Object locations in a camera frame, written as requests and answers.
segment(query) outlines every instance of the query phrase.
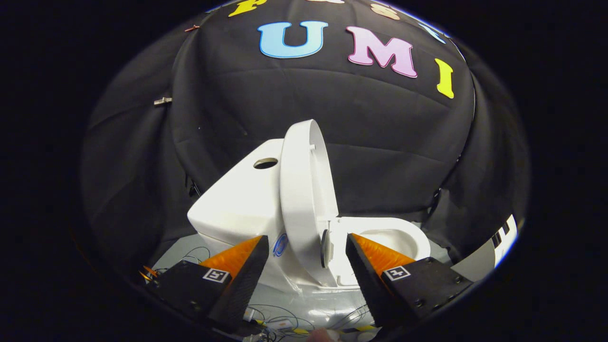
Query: letter m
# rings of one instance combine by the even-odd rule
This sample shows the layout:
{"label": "letter m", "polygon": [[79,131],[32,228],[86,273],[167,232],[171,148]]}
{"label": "letter m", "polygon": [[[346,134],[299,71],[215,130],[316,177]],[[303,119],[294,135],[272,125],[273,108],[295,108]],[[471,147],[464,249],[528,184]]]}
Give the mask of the letter m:
{"label": "letter m", "polygon": [[391,38],[384,45],[382,41],[368,29],[356,26],[348,26],[347,31],[353,34],[354,53],[348,56],[348,60],[361,65],[372,65],[374,60],[369,56],[371,52],[378,64],[385,68],[395,56],[395,62],[391,65],[393,71],[411,78],[418,76],[412,61],[412,45],[404,40]]}

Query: screw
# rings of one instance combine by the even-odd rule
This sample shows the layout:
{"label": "screw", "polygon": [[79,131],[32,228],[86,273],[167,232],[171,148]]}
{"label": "screw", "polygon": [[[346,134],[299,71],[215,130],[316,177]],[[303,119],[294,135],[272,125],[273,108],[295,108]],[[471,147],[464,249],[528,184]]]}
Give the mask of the screw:
{"label": "screw", "polygon": [[196,312],[201,311],[201,306],[196,301],[190,301],[190,307]]}

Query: white toilet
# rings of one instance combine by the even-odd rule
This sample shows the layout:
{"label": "white toilet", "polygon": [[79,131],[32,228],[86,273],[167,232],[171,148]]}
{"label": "white toilet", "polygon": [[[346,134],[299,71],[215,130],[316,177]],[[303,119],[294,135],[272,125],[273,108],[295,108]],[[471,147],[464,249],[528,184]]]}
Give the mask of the white toilet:
{"label": "white toilet", "polygon": [[271,250],[259,283],[285,292],[358,290],[345,254],[351,232],[415,260],[430,256],[428,239],[410,222],[338,216],[325,142],[314,120],[261,144],[188,211],[212,254],[268,235]]}

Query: blue letter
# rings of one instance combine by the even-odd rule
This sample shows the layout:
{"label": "blue letter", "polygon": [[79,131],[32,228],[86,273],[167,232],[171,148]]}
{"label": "blue letter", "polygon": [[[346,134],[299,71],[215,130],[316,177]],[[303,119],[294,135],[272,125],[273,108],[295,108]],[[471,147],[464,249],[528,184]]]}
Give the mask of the blue letter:
{"label": "blue letter", "polygon": [[436,40],[442,42],[443,44],[446,43],[446,42],[443,41],[443,39],[439,38],[439,35],[435,31],[431,30],[430,27],[426,27],[425,25],[422,25],[420,23],[418,23],[418,25],[422,26],[422,28],[425,29],[426,32],[429,32],[430,35],[432,35],[433,37],[435,37]]}
{"label": "blue letter", "polygon": [[299,58],[310,56],[321,50],[323,46],[323,28],[328,24],[323,21],[302,21],[300,26],[306,27],[306,43],[300,46],[285,45],[285,29],[290,23],[272,23],[258,27],[260,31],[260,51],[274,58]]}

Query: hand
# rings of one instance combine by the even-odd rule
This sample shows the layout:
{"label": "hand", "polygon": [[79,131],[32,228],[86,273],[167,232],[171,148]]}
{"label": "hand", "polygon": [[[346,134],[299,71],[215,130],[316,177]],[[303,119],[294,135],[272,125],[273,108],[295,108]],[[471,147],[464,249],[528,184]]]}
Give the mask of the hand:
{"label": "hand", "polygon": [[330,337],[326,328],[319,328],[311,331],[306,342],[335,342],[335,340]]}

